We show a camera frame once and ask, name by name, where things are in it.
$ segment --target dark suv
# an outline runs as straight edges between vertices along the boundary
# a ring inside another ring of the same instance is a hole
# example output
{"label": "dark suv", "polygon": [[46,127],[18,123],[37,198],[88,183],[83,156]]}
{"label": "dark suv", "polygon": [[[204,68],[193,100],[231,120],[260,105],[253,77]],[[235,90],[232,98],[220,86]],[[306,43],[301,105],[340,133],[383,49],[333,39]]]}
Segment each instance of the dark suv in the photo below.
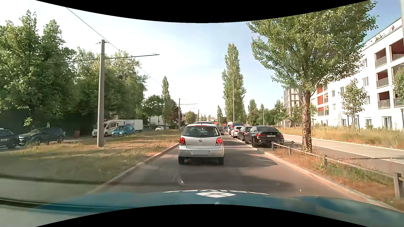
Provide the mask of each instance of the dark suv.
{"label": "dark suv", "polygon": [[61,128],[37,128],[29,133],[21,134],[19,136],[20,144],[35,144],[49,143],[57,141],[61,143],[65,139],[66,132]]}
{"label": "dark suv", "polygon": [[8,129],[0,128],[0,146],[7,146],[7,148],[18,146],[18,135]]}

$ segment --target blue sky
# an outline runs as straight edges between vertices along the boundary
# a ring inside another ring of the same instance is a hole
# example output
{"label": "blue sky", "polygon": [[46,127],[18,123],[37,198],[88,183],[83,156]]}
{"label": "blue sky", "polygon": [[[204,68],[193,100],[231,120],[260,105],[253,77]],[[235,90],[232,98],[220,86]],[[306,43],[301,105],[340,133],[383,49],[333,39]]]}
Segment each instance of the blue sky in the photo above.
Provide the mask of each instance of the blue sky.
{"label": "blue sky", "polygon": [[[66,46],[100,51],[100,45],[95,44],[102,38],[62,6],[34,0],[5,1],[0,9],[0,25],[4,25],[6,20],[18,25],[18,18],[27,9],[36,12],[40,33],[46,23],[55,19],[63,31]],[[265,107],[272,108],[283,95],[281,85],[272,82],[270,78],[273,72],[254,59],[250,46],[254,34],[245,22],[169,23],[71,10],[118,49],[126,50],[134,56],[147,55],[148,52],[160,54],[138,59],[142,68],[160,84],[163,77],[167,76],[169,91],[174,100],[178,102],[178,98],[181,98],[182,104],[198,103],[182,106],[183,111],[194,108],[194,112],[199,109],[200,113],[215,116],[217,105],[224,108],[221,73],[225,68],[224,55],[229,43],[234,43],[240,53],[240,68],[247,90],[244,99],[246,111],[250,99],[255,99],[258,105],[263,103]],[[379,29],[370,31],[366,40],[401,16],[400,1],[380,1],[371,14],[380,15],[377,21]],[[106,44],[107,54],[115,51],[113,46]],[[150,78],[147,81],[146,97],[161,94],[161,85],[155,80]],[[201,90],[198,83],[216,85],[217,89]]]}

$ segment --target white car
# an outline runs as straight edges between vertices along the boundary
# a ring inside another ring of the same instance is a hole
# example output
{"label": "white car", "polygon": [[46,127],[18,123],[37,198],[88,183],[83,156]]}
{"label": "white car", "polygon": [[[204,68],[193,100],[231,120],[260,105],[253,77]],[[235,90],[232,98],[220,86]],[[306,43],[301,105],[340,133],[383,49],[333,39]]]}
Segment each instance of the white car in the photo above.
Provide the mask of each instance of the white car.
{"label": "white car", "polygon": [[178,162],[194,158],[217,159],[224,164],[225,148],[222,136],[213,124],[189,124],[179,139]]}
{"label": "white car", "polygon": [[236,138],[237,137],[237,135],[238,135],[238,132],[240,131],[240,129],[242,128],[242,126],[236,126],[236,127],[234,127],[234,129],[231,131],[231,136],[233,137],[233,138]]}

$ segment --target dry grass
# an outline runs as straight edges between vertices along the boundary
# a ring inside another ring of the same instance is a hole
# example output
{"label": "dry grass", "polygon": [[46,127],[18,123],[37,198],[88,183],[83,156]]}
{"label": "dry grass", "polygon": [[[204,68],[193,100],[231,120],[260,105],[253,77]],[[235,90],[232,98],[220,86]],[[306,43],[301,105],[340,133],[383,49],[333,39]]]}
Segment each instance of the dry grass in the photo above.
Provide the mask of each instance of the dry grass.
{"label": "dry grass", "polygon": [[393,179],[374,172],[361,170],[339,163],[330,162],[327,166],[321,158],[307,155],[298,151],[288,155],[287,149],[268,150],[277,157],[290,163],[312,170],[320,175],[327,176],[335,182],[350,189],[359,191],[371,198],[387,203],[404,211],[404,200],[395,199]]}
{"label": "dry grass", "polygon": [[[289,135],[302,135],[301,128],[280,128],[279,131]],[[398,130],[361,129],[360,132],[354,132],[347,127],[314,127],[311,129],[311,136],[318,139],[404,149],[404,134]]]}
{"label": "dry grass", "polygon": [[177,143],[178,130],[110,138],[99,148],[96,140],[79,144],[41,145],[0,155],[6,178],[38,178],[103,183],[120,172]]}

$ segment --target car hood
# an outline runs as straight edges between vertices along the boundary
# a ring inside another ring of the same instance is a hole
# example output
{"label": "car hood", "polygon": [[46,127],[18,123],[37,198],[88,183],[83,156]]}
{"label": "car hood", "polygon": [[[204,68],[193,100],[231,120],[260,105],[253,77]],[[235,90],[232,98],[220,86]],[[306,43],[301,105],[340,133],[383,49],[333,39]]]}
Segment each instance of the car hood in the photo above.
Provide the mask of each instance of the car hood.
{"label": "car hood", "polygon": [[354,200],[299,196],[283,198],[265,193],[235,190],[179,190],[153,193],[93,193],[36,207],[41,210],[79,212],[79,216],[140,208],[180,204],[222,204],[273,208],[323,216],[364,226],[401,226],[404,213]]}

